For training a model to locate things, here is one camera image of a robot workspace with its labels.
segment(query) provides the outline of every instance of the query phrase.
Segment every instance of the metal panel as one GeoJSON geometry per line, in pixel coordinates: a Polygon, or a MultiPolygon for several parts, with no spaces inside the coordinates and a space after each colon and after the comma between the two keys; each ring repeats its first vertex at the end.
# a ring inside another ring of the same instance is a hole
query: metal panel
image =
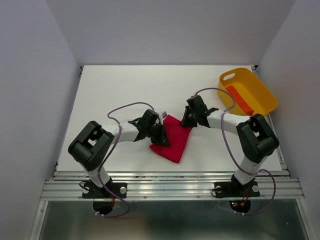
{"type": "MultiPolygon", "coordinates": [[[[255,201],[252,211],[268,201],[255,201]]],[[[50,202],[41,240],[307,240],[295,200],[275,200],[255,216],[225,211],[226,201],[135,202],[118,219],[93,214],[91,202],[50,202]]],[[[118,206],[116,211],[123,211],[118,206]]]]}

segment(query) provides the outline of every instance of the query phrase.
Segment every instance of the red cloth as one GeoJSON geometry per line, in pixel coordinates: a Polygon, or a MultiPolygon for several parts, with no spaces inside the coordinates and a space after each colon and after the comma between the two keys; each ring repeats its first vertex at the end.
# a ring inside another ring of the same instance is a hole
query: red cloth
{"type": "Polygon", "coordinates": [[[163,120],[163,123],[170,146],[151,144],[150,149],[156,154],[178,164],[186,148],[192,127],[181,126],[181,121],[171,115],[168,115],[163,120]]]}

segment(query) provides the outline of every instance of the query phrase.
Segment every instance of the white wall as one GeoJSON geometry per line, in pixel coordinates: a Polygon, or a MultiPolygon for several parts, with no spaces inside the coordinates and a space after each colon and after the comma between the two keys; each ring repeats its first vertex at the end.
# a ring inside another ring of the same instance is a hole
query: white wall
{"type": "Polygon", "coordinates": [[[79,67],[44,0],[0,2],[0,238],[29,239],[79,67]]]}
{"type": "Polygon", "coordinates": [[[258,64],[294,0],[46,0],[80,64],[258,64]]]}
{"type": "Polygon", "coordinates": [[[320,232],[320,1],[298,0],[264,55],[258,74],[274,93],[272,113],[290,173],[300,178],[320,232]]]}

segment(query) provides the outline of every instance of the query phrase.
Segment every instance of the basket handle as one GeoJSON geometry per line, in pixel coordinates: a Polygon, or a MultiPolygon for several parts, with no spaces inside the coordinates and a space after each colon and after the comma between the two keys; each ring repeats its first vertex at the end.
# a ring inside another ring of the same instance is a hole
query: basket handle
{"type": "Polygon", "coordinates": [[[227,72],[221,74],[221,76],[220,76],[220,81],[222,82],[222,81],[226,81],[226,80],[229,80],[229,79],[234,78],[235,75],[236,75],[236,71],[235,71],[235,70],[236,70],[236,69],[232,69],[232,70],[230,70],[230,71],[227,71],[227,72]]]}

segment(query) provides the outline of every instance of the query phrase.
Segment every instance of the metal frame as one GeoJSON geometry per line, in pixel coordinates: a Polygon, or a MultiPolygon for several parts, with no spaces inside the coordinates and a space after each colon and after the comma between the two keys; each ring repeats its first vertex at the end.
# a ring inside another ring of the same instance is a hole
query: metal frame
{"type": "MultiPolygon", "coordinates": [[[[255,66],[252,72],[257,75],[255,66]]],[[[270,114],[266,116],[272,130],[276,133],[270,114]]],[[[310,240],[317,239],[310,214],[306,207],[305,196],[298,179],[291,179],[281,147],[277,149],[282,171],[271,172],[276,180],[276,199],[296,199],[298,209],[310,240]]],[[[214,183],[230,180],[234,172],[110,172],[114,182],[127,182],[127,198],[132,201],[216,201],[211,195],[214,183]]],[[[82,198],[79,181],[88,180],[83,171],[56,171],[50,181],[43,186],[40,203],[33,223],[30,239],[38,240],[45,220],[49,201],[92,201],[82,198]]],[[[256,177],[261,196],[257,200],[270,199],[273,182],[266,173],[256,177]]]]}
{"type": "Polygon", "coordinates": [[[35,219],[33,222],[30,240],[38,240],[40,238],[41,229],[45,221],[46,212],[48,208],[47,201],[40,201],[38,205],[38,209],[36,211],[35,219]]]}

